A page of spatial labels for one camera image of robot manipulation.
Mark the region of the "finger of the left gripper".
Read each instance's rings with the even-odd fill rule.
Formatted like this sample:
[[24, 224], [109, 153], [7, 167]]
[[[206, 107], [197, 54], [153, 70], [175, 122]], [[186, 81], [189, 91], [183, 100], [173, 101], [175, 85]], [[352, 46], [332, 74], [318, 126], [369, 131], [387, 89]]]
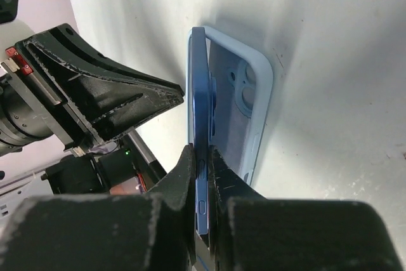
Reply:
[[116, 140], [183, 103], [179, 84], [115, 62], [63, 23], [14, 45], [66, 96], [95, 138]]

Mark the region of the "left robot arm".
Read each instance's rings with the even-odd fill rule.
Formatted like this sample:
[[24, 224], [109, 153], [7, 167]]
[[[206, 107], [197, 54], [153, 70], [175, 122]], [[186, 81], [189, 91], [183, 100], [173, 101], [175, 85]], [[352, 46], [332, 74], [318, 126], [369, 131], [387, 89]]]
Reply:
[[180, 85], [96, 51], [64, 23], [1, 26], [1, 217], [32, 195], [108, 192], [146, 168], [135, 129]]

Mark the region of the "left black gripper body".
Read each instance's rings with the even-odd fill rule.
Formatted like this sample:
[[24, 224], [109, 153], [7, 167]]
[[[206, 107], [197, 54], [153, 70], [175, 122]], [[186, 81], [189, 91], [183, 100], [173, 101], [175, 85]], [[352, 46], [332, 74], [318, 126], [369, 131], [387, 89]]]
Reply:
[[95, 138], [68, 100], [15, 46], [1, 59], [1, 156], [52, 135], [76, 156], [105, 144]]

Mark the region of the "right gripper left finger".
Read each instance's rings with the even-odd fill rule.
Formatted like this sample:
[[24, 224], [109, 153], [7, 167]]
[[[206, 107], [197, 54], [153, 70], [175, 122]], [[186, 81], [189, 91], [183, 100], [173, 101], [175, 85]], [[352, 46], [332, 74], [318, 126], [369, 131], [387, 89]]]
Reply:
[[2, 270], [190, 270], [195, 150], [142, 195], [24, 199], [1, 236]]

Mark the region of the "light blue phone case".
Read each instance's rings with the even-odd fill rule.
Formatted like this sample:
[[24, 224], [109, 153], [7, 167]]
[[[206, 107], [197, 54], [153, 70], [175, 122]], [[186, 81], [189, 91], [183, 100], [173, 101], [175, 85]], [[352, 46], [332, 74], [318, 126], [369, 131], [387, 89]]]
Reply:
[[[273, 69], [258, 50], [212, 27], [207, 36], [209, 70], [216, 81], [215, 134], [211, 145], [222, 153], [228, 166], [251, 184], [272, 94]], [[186, 64], [187, 140], [188, 41]]]

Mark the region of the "black smartphone blue frame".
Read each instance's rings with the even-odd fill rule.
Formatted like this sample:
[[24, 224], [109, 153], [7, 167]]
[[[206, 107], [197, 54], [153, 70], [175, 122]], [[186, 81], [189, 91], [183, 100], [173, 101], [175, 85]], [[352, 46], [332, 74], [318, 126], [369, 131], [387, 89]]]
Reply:
[[195, 212], [197, 232], [209, 231], [209, 147], [215, 134], [216, 81], [209, 70], [204, 27], [193, 27], [188, 41], [188, 118], [196, 157]]

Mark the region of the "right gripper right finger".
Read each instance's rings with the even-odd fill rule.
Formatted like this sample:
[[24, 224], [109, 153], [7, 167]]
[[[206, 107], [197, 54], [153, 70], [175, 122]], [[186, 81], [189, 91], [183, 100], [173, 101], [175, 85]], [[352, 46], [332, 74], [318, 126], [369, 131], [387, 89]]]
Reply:
[[267, 199], [209, 153], [217, 270], [400, 270], [386, 225], [361, 201]]

